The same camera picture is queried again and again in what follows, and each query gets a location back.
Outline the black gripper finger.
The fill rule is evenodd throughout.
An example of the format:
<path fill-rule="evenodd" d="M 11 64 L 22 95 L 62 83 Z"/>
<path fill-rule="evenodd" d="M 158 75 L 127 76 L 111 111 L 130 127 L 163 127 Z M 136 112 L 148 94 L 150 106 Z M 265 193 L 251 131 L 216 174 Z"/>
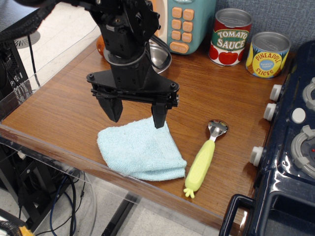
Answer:
<path fill-rule="evenodd" d="M 156 129 L 162 128 L 167 115 L 167 106 L 164 103 L 153 104 L 151 107 L 154 125 Z"/>
<path fill-rule="evenodd" d="M 117 98 L 105 98 L 103 96 L 96 96 L 101 108 L 107 114 L 111 121 L 118 122 L 122 111 L 123 104 L 120 99 Z"/>

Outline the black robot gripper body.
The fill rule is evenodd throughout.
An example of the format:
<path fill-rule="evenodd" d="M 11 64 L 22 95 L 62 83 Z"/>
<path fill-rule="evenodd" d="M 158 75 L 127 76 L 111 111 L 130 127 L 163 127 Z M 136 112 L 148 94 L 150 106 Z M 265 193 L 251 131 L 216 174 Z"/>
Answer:
<path fill-rule="evenodd" d="M 179 85 L 154 71 L 147 49 L 128 58 L 107 49 L 103 54 L 110 69 L 87 75 L 91 92 L 102 107 L 119 107 L 122 100 L 178 106 Z"/>

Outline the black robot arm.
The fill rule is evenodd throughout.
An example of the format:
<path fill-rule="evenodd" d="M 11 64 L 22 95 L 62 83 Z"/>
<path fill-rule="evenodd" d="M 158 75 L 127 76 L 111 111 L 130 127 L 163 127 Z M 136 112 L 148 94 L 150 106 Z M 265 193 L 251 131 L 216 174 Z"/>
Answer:
<path fill-rule="evenodd" d="M 168 110 L 179 103 L 179 85 L 158 74 L 151 59 L 150 41 L 156 37 L 159 17 L 149 0 L 72 0 L 88 11 L 104 40 L 106 71 L 87 75 L 95 96 L 110 120 L 117 122 L 124 100 L 150 103 L 156 128 L 164 126 Z"/>

